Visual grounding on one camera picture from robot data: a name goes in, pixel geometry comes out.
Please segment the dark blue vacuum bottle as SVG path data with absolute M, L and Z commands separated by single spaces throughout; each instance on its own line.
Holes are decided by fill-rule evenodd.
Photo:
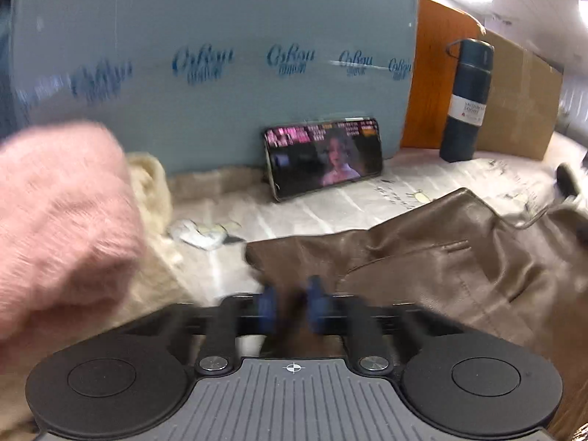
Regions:
M 440 156 L 446 162 L 471 160 L 483 125 L 493 69 L 494 48 L 478 39 L 462 39 L 445 48 L 455 58 L 455 79 Z

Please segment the orange cardboard box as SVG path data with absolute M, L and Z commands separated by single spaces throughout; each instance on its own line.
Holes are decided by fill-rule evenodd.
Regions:
M 441 147 L 458 64 L 458 49 L 449 51 L 447 46 L 484 34 L 483 25 L 462 10 L 419 0 L 412 86 L 401 146 Z

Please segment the cream fuzzy garment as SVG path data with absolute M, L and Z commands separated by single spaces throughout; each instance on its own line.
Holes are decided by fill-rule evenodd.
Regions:
M 32 440 L 37 428 L 25 399 L 25 384 L 32 368 L 45 356 L 103 331 L 190 299 L 178 282 L 182 256 L 164 236 L 171 223 L 171 193 L 164 168 L 146 153 L 126 158 L 133 194 L 146 230 L 146 251 L 130 280 L 123 300 L 91 305 L 53 306 L 31 313 L 26 325 L 10 340 L 1 342 L 1 438 Z

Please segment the brown cardboard box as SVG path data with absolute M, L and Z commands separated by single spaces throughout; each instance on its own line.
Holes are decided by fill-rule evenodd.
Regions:
M 487 31 L 484 39 L 494 58 L 476 149 L 542 160 L 556 126 L 562 74 L 497 33 Z

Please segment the brown leather jacket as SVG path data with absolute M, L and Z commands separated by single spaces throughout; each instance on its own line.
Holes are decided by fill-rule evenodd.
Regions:
M 587 218 L 567 204 L 515 225 L 466 189 L 368 230 L 249 244 L 246 262 L 278 298 L 271 357 L 336 356 L 309 328 L 311 276 L 375 306 L 416 303 L 550 359 L 564 382 L 550 424 L 559 440 L 587 428 Z

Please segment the light blue printed box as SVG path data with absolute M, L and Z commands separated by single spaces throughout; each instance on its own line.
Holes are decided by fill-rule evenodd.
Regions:
M 399 148 L 417 0 L 12 0 L 24 125 L 90 119 L 169 172 L 262 162 L 263 129 L 375 118 Z

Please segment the pink fuzzy garment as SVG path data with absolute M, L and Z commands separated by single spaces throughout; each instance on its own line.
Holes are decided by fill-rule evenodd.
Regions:
M 108 312 L 144 229 L 123 149 L 102 125 L 25 129 L 1 145 L 1 340 L 33 316 Z

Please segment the black smartphone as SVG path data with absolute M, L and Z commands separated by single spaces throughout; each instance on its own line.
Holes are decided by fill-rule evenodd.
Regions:
M 379 175 L 383 153 L 378 122 L 346 118 L 275 126 L 262 132 L 267 177 L 283 201 Z

